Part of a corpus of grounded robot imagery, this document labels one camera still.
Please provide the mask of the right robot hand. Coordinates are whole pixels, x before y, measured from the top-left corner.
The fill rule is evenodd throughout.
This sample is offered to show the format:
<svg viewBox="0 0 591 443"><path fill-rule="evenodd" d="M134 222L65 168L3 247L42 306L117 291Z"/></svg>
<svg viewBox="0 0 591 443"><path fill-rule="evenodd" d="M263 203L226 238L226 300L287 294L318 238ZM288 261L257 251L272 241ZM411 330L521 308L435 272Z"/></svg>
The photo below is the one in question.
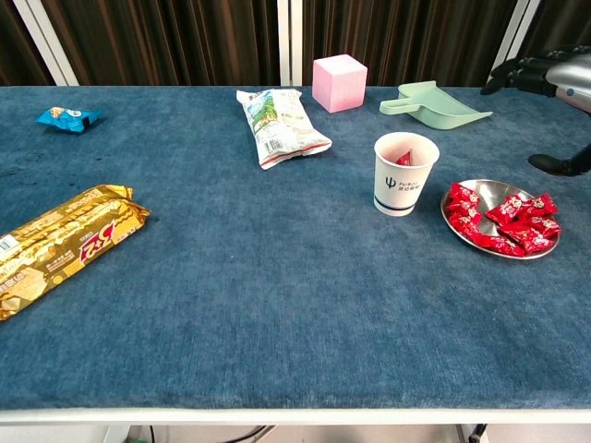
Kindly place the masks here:
<svg viewBox="0 0 591 443"><path fill-rule="evenodd" d="M534 56L506 60L491 70L480 93L491 95L503 88L555 97L589 114L590 47L565 45ZM582 148L569 159L533 154L528 162L550 175L582 175L590 171L590 148Z"/></svg>

